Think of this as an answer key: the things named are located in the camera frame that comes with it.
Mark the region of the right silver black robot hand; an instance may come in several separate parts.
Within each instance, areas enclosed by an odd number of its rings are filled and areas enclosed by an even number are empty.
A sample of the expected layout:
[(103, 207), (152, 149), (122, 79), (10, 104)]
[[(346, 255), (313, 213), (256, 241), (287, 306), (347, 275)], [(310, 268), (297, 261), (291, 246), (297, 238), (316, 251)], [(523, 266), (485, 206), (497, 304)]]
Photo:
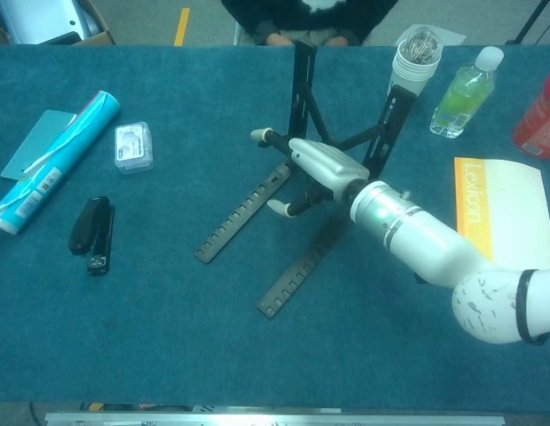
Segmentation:
[(252, 130), (250, 137), (261, 147), (275, 147), (311, 179), (304, 195), (298, 199), (287, 203), (267, 201), (267, 206), (282, 217), (297, 217), (325, 200), (345, 201), (349, 187), (367, 181), (370, 176), (362, 164), (328, 144), (284, 137), (272, 128)]

